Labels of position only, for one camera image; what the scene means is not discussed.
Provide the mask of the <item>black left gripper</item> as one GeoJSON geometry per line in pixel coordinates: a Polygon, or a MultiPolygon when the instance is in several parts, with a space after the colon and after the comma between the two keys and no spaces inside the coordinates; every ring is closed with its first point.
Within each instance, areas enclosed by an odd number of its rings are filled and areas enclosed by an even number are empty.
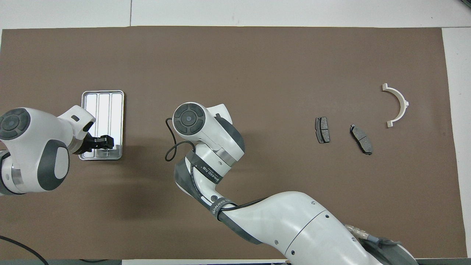
{"type": "Polygon", "coordinates": [[[93,149],[113,149],[114,140],[113,137],[109,135],[103,135],[101,137],[93,137],[88,132],[82,142],[81,146],[75,154],[83,154],[86,152],[91,152],[93,149]]]}

